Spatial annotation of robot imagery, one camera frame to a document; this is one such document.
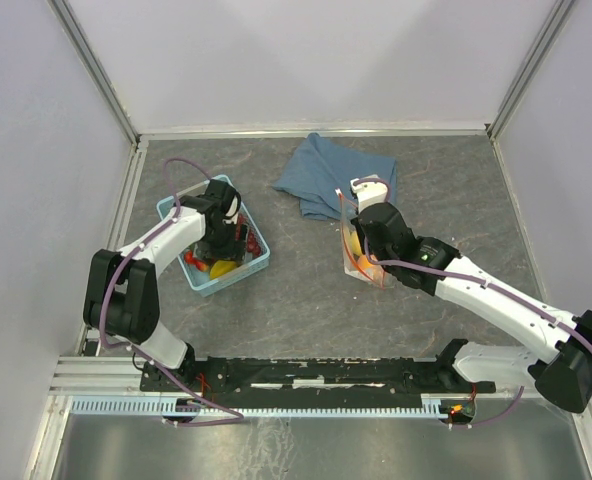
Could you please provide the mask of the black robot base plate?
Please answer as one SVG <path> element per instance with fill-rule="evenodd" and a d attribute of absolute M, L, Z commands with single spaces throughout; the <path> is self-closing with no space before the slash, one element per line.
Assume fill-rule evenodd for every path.
<path fill-rule="evenodd" d="M 490 381 L 465 380 L 444 358 L 252 359 L 209 357 L 177 376 L 232 409 L 416 408 L 421 396 L 491 394 Z"/>

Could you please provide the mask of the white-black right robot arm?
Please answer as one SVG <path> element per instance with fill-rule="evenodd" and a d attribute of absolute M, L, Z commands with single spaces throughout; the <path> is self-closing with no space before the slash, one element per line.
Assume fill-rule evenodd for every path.
<path fill-rule="evenodd" d="M 585 411 L 592 399 L 592 310 L 575 315 L 507 285 L 447 243 L 415 235 L 388 202 L 358 207 L 352 223 L 370 264 L 518 341 L 518 347 L 464 344 L 436 364 L 439 386 L 448 391 L 482 381 L 529 386 L 562 410 Z"/>

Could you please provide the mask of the orange-red toy peach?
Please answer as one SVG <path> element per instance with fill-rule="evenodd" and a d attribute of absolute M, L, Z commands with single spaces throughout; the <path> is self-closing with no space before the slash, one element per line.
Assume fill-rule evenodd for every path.
<path fill-rule="evenodd" d="M 376 283 L 381 283 L 383 280 L 383 269 L 379 265 L 375 265 L 369 261 L 366 255 L 358 257 L 357 267 L 367 277 Z"/>

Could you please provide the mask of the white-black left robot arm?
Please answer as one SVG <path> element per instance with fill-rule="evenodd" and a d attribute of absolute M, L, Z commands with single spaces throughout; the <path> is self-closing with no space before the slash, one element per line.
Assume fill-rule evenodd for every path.
<path fill-rule="evenodd" d="M 238 220 L 241 207 L 232 185 L 212 179 L 197 196 L 175 196 L 168 214 L 136 241 L 93 255 L 83 320 L 99 331 L 105 348 L 134 348 L 174 389 L 195 383 L 194 348 L 160 320 L 158 279 L 187 251 L 208 269 L 218 261 L 241 265 L 247 236 L 247 227 Z"/>

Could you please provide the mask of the clear zip bag orange zipper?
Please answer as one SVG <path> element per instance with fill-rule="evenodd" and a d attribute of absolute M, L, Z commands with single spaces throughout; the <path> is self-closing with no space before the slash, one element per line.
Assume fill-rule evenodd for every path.
<path fill-rule="evenodd" d="M 351 223 L 357 215 L 357 201 L 349 199 L 339 188 L 335 193 L 341 209 L 340 242 L 345 274 L 381 289 L 392 287 L 393 277 L 381 266 L 370 263 L 359 245 L 358 230 Z"/>

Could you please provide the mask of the yellow toy pear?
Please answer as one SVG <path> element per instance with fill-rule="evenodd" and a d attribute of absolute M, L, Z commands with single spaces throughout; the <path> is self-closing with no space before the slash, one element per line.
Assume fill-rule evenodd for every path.
<path fill-rule="evenodd" d="M 362 252 L 362 246 L 360 244 L 360 240 L 358 238 L 358 234 L 356 231 L 352 231 L 349 234 L 348 240 L 347 240 L 348 246 L 350 248 L 351 253 L 354 256 L 360 257 L 363 252 Z"/>

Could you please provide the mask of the light blue plastic basket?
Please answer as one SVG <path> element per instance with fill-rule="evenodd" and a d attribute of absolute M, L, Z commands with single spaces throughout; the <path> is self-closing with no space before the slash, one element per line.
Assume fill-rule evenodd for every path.
<path fill-rule="evenodd" d="M 225 174 L 215 175 L 214 179 L 224 181 L 234 187 L 230 178 Z M 198 184 L 190 186 L 180 191 L 179 196 L 195 196 L 203 193 L 206 190 L 208 183 L 208 180 L 204 180 Z M 159 200 L 156 204 L 156 210 L 160 219 L 163 220 L 174 207 L 175 204 L 171 195 Z M 252 237 L 256 240 L 257 248 L 253 252 L 246 252 L 242 265 L 237 269 L 218 278 L 210 279 L 209 272 L 201 272 L 194 265 L 190 265 L 185 261 L 184 255 L 186 252 L 190 251 L 191 248 L 185 248 L 182 253 L 177 256 L 176 263 L 180 266 L 189 287 L 202 297 L 212 295 L 269 266 L 271 254 L 270 248 L 244 202 L 242 202 L 239 211 L 239 218 L 240 217 L 243 218 L 243 223 L 248 227 L 248 234 L 253 234 Z"/>

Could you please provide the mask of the yellow toy starfruit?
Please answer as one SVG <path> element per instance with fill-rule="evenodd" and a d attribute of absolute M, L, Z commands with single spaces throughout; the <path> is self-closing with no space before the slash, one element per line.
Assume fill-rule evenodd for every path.
<path fill-rule="evenodd" d="M 218 279 L 238 268 L 238 263 L 233 260 L 217 260 L 210 268 L 211 280 Z"/>

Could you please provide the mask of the purple toy grapes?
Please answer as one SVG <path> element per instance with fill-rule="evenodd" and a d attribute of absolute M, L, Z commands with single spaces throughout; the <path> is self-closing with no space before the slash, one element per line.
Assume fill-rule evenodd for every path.
<path fill-rule="evenodd" d="M 236 239 L 245 245 L 245 251 L 253 258 L 260 257 L 263 254 L 263 247 L 251 222 L 243 214 L 238 215 Z"/>

